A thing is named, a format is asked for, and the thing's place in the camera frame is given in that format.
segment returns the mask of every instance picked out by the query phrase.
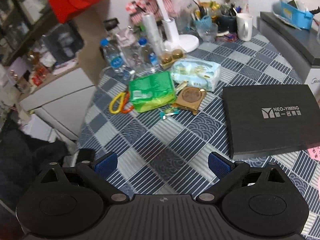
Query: white lamp base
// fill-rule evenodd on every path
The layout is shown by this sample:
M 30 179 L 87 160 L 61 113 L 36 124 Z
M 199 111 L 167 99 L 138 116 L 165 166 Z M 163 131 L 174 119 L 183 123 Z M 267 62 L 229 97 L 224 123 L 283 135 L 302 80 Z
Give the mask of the white lamp base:
M 186 53 L 194 51 L 199 47 L 199 39 L 196 36 L 190 34 L 179 35 L 179 42 L 173 43 L 169 41 L 164 42 L 164 46 L 167 50 L 172 51 L 177 47 L 182 48 Z

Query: blue checkered tablecloth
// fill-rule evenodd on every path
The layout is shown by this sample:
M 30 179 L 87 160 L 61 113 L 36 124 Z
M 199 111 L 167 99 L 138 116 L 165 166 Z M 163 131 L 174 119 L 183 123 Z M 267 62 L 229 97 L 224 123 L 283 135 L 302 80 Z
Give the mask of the blue checkered tablecloth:
M 118 168 L 108 178 L 128 194 L 198 195 L 218 181 L 207 160 L 212 151 L 228 157 L 228 140 L 221 92 L 224 86 L 299 84 L 291 65 L 257 29 L 251 41 L 202 43 L 188 57 L 222 65 L 221 81 L 208 92 L 198 115 L 189 111 L 160 120 L 159 109 L 138 114 L 110 114 L 112 98 L 128 81 L 106 70 L 85 117 L 78 148 L 96 150 L 96 158 L 109 151 L 118 155 Z M 307 151 L 244 160 L 253 167 L 277 162 L 310 209 L 303 229 L 307 239 L 320 238 L 319 162 Z

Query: small candy wrapper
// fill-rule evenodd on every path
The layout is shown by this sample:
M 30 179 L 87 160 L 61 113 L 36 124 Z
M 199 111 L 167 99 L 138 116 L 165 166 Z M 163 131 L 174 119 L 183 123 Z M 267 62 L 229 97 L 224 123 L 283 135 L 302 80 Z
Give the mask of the small candy wrapper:
M 175 114 L 179 114 L 179 109 L 176 107 L 169 107 L 167 109 L 164 109 L 162 112 L 160 112 L 160 117 L 162 120 L 164 120 L 167 117 Z
M 188 81 L 183 81 L 182 83 L 180 83 L 176 88 L 176 95 L 179 94 L 179 92 L 184 89 L 186 86 L 188 85 Z

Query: blue trigger pad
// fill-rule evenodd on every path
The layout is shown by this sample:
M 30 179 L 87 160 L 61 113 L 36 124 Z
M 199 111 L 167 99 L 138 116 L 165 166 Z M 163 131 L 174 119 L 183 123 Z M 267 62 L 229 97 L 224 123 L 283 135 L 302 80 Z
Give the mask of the blue trigger pad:
M 110 152 L 94 162 L 93 171 L 103 179 L 107 179 L 118 166 L 118 157 L 115 152 Z
M 217 152 L 211 152 L 209 154 L 208 166 L 209 169 L 218 177 L 218 179 L 222 179 L 235 167 L 232 162 L 228 161 Z

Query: snack bag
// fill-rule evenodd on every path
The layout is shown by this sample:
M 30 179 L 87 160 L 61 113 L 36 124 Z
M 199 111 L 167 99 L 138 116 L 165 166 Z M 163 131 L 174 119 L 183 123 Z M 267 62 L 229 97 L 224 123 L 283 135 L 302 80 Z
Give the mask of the snack bag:
M 130 102 L 138 113 L 165 106 L 176 100 L 168 71 L 132 80 L 129 84 Z

